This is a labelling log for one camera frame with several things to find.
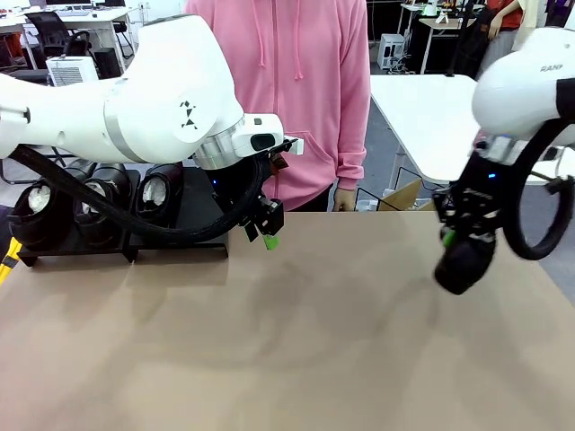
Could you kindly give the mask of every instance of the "hoodie drawstring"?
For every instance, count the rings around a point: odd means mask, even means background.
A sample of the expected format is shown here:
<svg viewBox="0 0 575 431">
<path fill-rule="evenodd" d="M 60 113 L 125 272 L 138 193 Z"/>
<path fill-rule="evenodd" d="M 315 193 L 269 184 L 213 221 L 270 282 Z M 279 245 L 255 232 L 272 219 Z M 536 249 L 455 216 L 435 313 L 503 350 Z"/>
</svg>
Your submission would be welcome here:
<svg viewBox="0 0 575 431">
<path fill-rule="evenodd" d="M 263 40 L 261 39 L 260 19 L 258 18 L 258 11 L 255 7 L 255 0 L 252 0 L 253 19 L 255 20 L 255 30 L 258 32 L 258 41 L 260 42 L 260 67 L 266 67 L 266 58 L 263 50 Z"/>
<path fill-rule="evenodd" d="M 297 0 L 296 23 L 294 24 L 294 56 L 296 57 L 296 81 L 304 79 L 302 63 L 299 57 L 299 21 L 300 21 L 301 0 Z"/>
</svg>

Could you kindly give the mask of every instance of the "cardboard box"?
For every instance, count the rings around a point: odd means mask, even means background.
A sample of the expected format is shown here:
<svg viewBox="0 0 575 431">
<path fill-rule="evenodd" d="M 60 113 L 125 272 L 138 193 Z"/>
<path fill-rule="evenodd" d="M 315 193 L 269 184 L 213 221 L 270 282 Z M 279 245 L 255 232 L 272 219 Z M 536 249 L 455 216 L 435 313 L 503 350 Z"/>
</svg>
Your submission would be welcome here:
<svg viewBox="0 0 575 431">
<path fill-rule="evenodd" d="M 377 211 L 435 211 L 433 200 L 417 199 L 423 182 L 415 180 L 381 199 Z"/>
</svg>

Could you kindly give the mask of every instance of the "keyboard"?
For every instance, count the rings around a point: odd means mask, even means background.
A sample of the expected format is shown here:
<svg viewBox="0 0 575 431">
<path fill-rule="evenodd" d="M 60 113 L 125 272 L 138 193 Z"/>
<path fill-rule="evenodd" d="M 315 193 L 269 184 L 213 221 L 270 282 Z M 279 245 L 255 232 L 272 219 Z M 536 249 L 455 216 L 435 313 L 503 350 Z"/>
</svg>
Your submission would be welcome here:
<svg viewBox="0 0 575 431">
<path fill-rule="evenodd" d="M 86 16 L 90 14 L 90 11 L 57 11 L 58 16 Z"/>
</svg>

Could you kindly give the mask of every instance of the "person's hand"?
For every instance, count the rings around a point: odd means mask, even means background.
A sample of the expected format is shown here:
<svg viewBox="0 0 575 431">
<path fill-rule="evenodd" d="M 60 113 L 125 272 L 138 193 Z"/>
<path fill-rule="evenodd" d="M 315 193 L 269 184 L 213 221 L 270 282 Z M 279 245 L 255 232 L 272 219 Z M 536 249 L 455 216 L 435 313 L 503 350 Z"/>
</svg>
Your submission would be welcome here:
<svg viewBox="0 0 575 431">
<path fill-rule="evenodd" d="M 489 40 L 494 40 L 498 34 L 500 34 L 501 24 L 503 23 L 503 18 L 498 14 L 491 20 L 491 26 L 489 28 L 489 35 L 487 36 Z"/>
<path fill-rule="evenodd" d="M 333 212 L 348 212 L 356 208 L 356 191 L 336 189 L 333 195 Z"/>
</svg>

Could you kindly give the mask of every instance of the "black pants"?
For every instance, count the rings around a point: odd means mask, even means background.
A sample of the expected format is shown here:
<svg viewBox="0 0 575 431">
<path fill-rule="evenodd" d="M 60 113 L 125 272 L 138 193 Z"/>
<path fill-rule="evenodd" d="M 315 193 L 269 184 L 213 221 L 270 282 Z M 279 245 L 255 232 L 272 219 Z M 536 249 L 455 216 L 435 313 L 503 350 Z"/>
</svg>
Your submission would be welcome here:
<svg viewBox="0 0 575 431">
<path fill-rule="evenodd" d="M 325 213 L 327 212 L 328 206 L 330 205 L 330 191 L 331 187 L 328 187 L 325 191 L 320 193 L 316 198 L 313 198 L 301 207 L 293 209 L 295 213 Z"/>
</svg>

